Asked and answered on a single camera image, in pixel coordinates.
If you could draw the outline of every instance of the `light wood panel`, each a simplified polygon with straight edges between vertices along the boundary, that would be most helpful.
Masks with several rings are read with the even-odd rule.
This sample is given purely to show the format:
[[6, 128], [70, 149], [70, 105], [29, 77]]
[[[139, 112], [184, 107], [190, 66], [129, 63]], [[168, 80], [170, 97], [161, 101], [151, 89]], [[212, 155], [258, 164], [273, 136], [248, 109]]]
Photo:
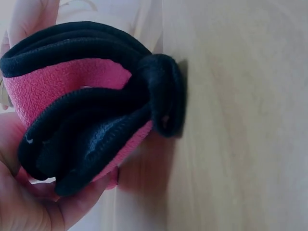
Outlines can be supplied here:
[[163, 23], [183, 136], [125, 164], [103, 230], [307, 230], [308, 1], [164, 0]]

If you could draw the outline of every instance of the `black elastic trim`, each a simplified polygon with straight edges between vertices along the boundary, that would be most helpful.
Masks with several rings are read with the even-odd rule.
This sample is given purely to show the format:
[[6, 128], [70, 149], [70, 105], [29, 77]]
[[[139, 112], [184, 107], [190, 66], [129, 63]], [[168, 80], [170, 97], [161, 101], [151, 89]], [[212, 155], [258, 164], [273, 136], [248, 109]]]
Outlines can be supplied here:
[[101, 58], [120, 63], [132, 72], [136, 68], [134, 64], [149, 54], [132, 36], [111, 26], [93, 22], [66, 23], [18, 43], [1, 58], [0, 69], [4, 77], [17, 77], [70, 60]]

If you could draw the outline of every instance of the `rolled fabric item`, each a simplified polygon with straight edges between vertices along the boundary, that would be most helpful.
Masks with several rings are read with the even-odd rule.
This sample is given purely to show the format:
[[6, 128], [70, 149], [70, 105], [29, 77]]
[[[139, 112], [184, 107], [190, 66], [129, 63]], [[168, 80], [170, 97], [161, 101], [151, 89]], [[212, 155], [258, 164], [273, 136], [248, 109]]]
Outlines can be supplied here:
[[27, 128], [20, 163], [35, 179], [56, 177], [60, 196], [109, 173], [114, 187], [118, 165], [152, 128], [171, 137], [183, 124], [176, 62], [111, 26], [47, 28], [11, 48], [0, 68]]

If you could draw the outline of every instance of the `finger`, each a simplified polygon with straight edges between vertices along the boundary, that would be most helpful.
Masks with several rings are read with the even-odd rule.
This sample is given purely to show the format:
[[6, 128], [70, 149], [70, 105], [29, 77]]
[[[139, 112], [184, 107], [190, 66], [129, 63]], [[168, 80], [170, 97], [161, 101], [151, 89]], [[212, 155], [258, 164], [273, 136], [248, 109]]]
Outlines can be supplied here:
[[57, 201], [60, 197], [54, 191], [55, 185], [55, 182], [29, 184], [27, 186], [27, 190], [37, 198], [45, 198], [52, 201]]
[[20, 163], [17, 149], [24, 135], [25, 127], [16, 112], [0, 114], [0, 173], [17, 175]]
[[[4, 33], [4, 37], [2, 39], [2, 42], [1, 42], [1, 47], [0, 47], [0, 58], [10, 49], [10, 42], [9, 42], [9, 37], [8, 37], [8, 32], [5, 31]], [[1, 104], [1, 107], [3, 110], [7, 110], [9, 107], [6, 104], [3, 104], [4, 103], [4, 97], [3, 94], [6, 93], [6, 89], [5, 89], [5, 86], [3, 85], [3, 82], [2, 82], [2, 79], [3, 79], [3, 75], [2, 75], [2, 72], [0, 71], [0, 104]]]
[[8, 28], [10, 47], [25, 39], [35, 28], [42, 10], [41, 0], [17, 0]]
[[8, 32], [5, 31], [0, 47], [0, 58], [10, 49]]
[[64, 219], [65, 230], [75, 225], [97, 203], [107, 187], [109, 176], [90, 183], [76, 195], [61, 198], [57, 204]]

